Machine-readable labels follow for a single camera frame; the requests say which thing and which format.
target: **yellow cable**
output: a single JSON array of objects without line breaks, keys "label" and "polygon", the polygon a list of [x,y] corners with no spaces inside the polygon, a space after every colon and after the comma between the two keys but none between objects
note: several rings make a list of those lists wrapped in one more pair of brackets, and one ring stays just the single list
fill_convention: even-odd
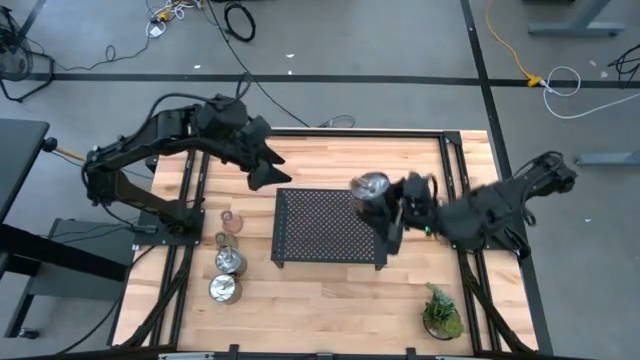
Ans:
[{"label": "yellow cable", "polygon": [[72,157],[72,158],[74,158],[76,160],[80,160],[80,161],[87,160],[87,159],[85,159],[84,156],[78,155],[78,154],[74,153],[73,151],[69,151],[69,150],[67,150],[65,148],[61,148],[60,146],[56,146],[56,151],[59,152],[62,155],[66,155],[68,157]]},{"label": "yellow cable", "polygon": [[516,64],[518,65],[518,68],[520,68],[520,71],[522,71],[522,73],[527,77],[527,79],[529,79],[529,82],[527,83],[527,85],[529,85],[530,87],[533,87],[540,84],[540,82],[543,80],[542,77],[533,75],[527,72],[527,70],[524,69],[524,66],[522,66],[522,64],[520,63],[520,59],[518,58],[518,53],[511,47],[511,45],[509,45],[506,41],[502,40],[502,38],[500,38],[500,36],[496,34],[496,32],[493,30],[493,27],[491,26],[491,20],[489,19],[489,13],[491,11],[492,5],[493,5],[493,0],[489,0],[489,4],[487,4],[487,11],[484,17],[487,23],[487,28],[489,28],[489,32],[500,44],[504,45],[504,47],[506,47],[507,49],[509,49],[509,51],[511,51],[511,54],[513,54],[513,58],[516,60]]}]

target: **potted plant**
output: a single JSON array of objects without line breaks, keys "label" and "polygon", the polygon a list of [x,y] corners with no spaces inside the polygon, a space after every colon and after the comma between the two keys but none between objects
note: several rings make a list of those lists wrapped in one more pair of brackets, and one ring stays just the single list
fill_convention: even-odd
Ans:
[{"label": "potted plant", "polygon": [[422,313],[424,328],[439,340],[460,337],[464,327],[453,299],[432,283],[426,285],[431,290],[432,296],[431,301],[426,303],[424,313]]}]

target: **gray floor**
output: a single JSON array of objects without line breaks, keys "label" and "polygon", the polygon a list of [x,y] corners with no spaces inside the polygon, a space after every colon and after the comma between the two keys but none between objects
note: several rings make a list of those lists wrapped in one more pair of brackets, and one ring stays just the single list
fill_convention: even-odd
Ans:
[{"label": "gray floor", "polygon": [[[3,3],[14,8],[22,23],[35,1]],[[471,3],[489,76],[520,78],[508,52],[486,30],[487,2]],[[628,30],[617,38],[533,38],[526,32],[529,21],[570,18],[584,1],[576,3],[571,7],[495,0],[494,28],[518,49],[530,72],[546,76],[557,65],[569,65],[585,79],[599,80],[606,71],[606,79],[612,80],[615,73],[606,63],[635,46],[640,35],[640,6],[633,0],[613,2],[602,14],[602,20],[626,23]],[[258,35],[251,44],[233,44],[256,74],[477,76],[457,1],[271,0],[246,5],[258,22]],[[66,66],[88,65],[103,59],[108,44],[120,55],[142,46],[145,12],[143,0],[48,1],[29,36]],[[203,14],[188,10],[186,15],[184,20],[170,23],[167,32],[152,40],[139,58],[108,64],[94,72],[239,73],[241,68]],[[22,82],[11,84],[10,89],[19,92],[33,85]],[[83,152],[94,144],[113,141],[118,134],[132,132],[153,100],[164,93],[230,94],[234,86],[55,82],[22,105],[0,99],[0,117],[46,120],[52,125],[50,135],[63,146]],[[311,124],[350,114],[359,127],[489,128],[479,87],[290,83],[264,87]],[[494,88],[493,93],[512,167],[549,149],[564,152],[568,159],[586,151],[637,149],[640,100],[563,121],[546,111],[540,89]],[[633,93],[584,90],[571,99],[551,99],[551,104],[557,112],[574,114]],[[263,115],[274,126],[298,126],[255,87],[245,102],[251,114]],[[181,104],[185,102],[167,101],[162,106]],[[140,164],[132,168],[145,172]],[[638,358],[640,243],[634,205],[640,200],[636,190],[639,174],[634,169],[577,171],[580,177],[573,192],[537,199],[531,206],[539,225],[529,229],[528,235],[554,350],[559,355],[599,359]],[[136,181],[149,185],[146,180]],[[124,206],[115,211],[125,217],[135,214]],[[109,221],[85,199],[78,169],[42,154],[8,222],[45,233],[56,217]],[[8,321],[25,281],[20,276],[3,278],[0,327]],[[0,339],[0,356],[62,349],[94,326],[109,306],[95,301],[39,299],[26,325],[42,329],[43,337],[35,341]],[[103,327],[79,349],[104,347],[107,332]]]}]

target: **wooden table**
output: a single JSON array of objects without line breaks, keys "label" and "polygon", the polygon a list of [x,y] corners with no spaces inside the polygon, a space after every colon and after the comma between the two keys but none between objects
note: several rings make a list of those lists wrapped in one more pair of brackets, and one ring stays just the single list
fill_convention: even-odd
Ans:
[{"label": "wooden table", "polygon": [[[460,135],[471,187],[497,180],[487,133],[461,131]],[[279,168],[291,175],[293,182],[252,192],[247,188],[246,174],[237,166],[211,160],[203,241],[195,250],[191,267],[179,350],[226,351],[229,344],[239,344],[243,352],[404,354],[407,347],[414,347],[418,354],[471,354],[457,255],[423,232],[405,232],[400,254],[389,256],[382,271],[370,265],[293,262],[278,269],[270,260],[278,187],[346,189],[352,177],[367,171],[384,171],[392,181],[416,171],[434,173],[443,184],[438,197],[447,201],[438,141],[275,136],[268,144],[286,159]],[[453,151],[449,157],[459,196],[462,185]],[[178,154],[159,161],[152,186],[155,194],[166,199],[178,197],[185,158]],[[221,231],[223,210],[238,212],[244,218],[239,243],[249,264],[241,278],[243,296],[230,306],[217,304],[208,295],[209,282],[217,275],[213,236]],[[156,302],[166,252],[166,247],[154,249],[131,271],[114,344],[126,340]],[[520,339],[536,348],[517,259],[508,251],[484,254],[496,307]],[[470,261],[475,268],[473,258]],[[421,314],[430,299],[424,286],[428,281],[456,299],[465,325],[460,338],[438,341],[426,333]],[[475,303],[483,347],[489,349],[484,312]],[[164,341],[172,312],[170,304],[163,324]]]}]

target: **black mesh tray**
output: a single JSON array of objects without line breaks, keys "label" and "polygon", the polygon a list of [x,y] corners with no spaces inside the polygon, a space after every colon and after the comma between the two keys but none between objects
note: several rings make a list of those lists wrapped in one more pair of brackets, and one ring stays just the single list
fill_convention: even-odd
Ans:
[{"label": "black mesh tray", "polygon": [[351,201],[349,190],[278,189],[271,260],[384,266],[383,242]]}]

